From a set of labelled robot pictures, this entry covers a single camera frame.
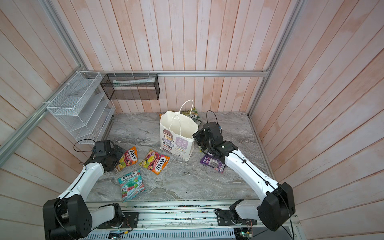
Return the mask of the white paper bag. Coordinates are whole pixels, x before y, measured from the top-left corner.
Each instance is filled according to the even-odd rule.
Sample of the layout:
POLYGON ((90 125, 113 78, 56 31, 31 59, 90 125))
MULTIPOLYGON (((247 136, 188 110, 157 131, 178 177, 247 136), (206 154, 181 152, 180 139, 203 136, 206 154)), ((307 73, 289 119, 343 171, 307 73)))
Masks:
POLYGON ((192 111, 187 116, 180 111, 166 111, 160 119, 161 150, 187 162, 194 150, 193 135, 198 128, 192 111))

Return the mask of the purple Fox's berries bag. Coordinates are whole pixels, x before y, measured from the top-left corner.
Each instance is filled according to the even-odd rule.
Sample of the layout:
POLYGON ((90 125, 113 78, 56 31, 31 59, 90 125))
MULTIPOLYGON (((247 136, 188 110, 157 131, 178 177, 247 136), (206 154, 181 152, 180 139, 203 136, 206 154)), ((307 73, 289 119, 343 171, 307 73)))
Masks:
POLYGON ((205 155, 200 160, 200 163, 213 168, 214 170, 216 170, 217 172, 219 172, 221 174, 224 172, 224 169, 225 169, 225 166, 226 166, 221 161, 213 158, 213 156, 210 155, 210 154, 205 155))

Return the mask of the orange Fox's candy bag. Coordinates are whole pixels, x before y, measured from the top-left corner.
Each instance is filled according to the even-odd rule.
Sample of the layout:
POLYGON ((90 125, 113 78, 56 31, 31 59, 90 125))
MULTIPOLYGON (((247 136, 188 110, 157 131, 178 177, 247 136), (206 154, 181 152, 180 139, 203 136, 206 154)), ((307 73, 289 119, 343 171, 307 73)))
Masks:
POLYGON ((162 155, 156 151, 150 150, 145 158, 140 162, 140 166, 146 168, 156 175, 159 175, 166 167, 170 157, 162 155))

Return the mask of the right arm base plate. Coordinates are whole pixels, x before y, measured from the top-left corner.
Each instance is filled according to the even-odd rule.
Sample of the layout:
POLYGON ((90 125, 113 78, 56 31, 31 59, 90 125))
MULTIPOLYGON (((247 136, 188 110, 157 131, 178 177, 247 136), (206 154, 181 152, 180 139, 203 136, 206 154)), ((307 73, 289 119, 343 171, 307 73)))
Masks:
POLYGON ((253 226, 257 225, 257 220, 241 219, 234 211, 215 209, 219 226, 253 226))

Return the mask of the teal Fox's candy bag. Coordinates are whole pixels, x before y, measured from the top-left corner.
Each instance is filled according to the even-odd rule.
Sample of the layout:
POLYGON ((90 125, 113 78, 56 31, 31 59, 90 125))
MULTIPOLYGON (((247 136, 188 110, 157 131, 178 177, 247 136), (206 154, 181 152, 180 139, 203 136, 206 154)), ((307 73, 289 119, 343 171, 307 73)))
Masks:
POLYGON ((118 179, 118 182, 121 187, 123 202, 135 198, 146 190, 140 169, 124 175, 118 179))

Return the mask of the red yellow candy bag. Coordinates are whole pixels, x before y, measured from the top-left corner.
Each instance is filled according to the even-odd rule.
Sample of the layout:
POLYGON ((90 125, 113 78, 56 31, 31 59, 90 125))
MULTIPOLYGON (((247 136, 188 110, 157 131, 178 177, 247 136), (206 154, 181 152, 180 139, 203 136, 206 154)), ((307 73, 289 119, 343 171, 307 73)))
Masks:
POLYGON ((127 150, 120 158, 116 169, 121 172, 124 168, 132 166, 138 162, 138 152, 136 147, 132 147, 127 150))

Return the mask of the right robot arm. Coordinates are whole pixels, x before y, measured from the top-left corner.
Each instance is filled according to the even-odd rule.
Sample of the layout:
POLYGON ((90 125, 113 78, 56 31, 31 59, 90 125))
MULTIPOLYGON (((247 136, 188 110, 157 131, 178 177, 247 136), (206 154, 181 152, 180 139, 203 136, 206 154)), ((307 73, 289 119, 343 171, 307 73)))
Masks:
POLYGON ((223 139, 218 126, 212 130, 201 129, 193 134, 193 138, 201 150, 207 150, 214 159, 235 171, 261 201, 260 204, 251 200, 236 201, 229 210, 231 222, 239 224, 242 220, 259 217, 267 229, 275 232, 286 221, 292 220, 296 209, 293 189, 288 183, 280 184, 259 170, 236 145, 223 139))

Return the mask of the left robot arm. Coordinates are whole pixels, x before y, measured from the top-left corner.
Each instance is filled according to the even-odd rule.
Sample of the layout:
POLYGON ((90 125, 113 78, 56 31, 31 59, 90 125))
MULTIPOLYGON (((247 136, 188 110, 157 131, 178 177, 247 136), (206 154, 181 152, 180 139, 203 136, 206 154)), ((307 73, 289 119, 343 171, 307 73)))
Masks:
POLYGON ((91 156, 74 182, 43 206, 47 240, 77 240, 87 237, 100 225, 117 229, 123 226, 125 216, 119 204, 90 211, 85 201, 98 179, 105 172, 112 172, 125 152, 112 141, 95 142, 91 156))

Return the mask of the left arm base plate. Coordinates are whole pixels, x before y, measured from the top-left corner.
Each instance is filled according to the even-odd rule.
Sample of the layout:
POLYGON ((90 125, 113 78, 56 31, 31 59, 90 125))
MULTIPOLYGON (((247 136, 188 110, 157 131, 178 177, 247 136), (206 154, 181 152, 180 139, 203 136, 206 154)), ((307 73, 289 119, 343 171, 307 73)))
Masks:
POLYGON ((123 212, 121 215, 117 215, 112 220, 99 225, 97 229, 134 229, 138 225, 138 220, 139 212, 123 212))

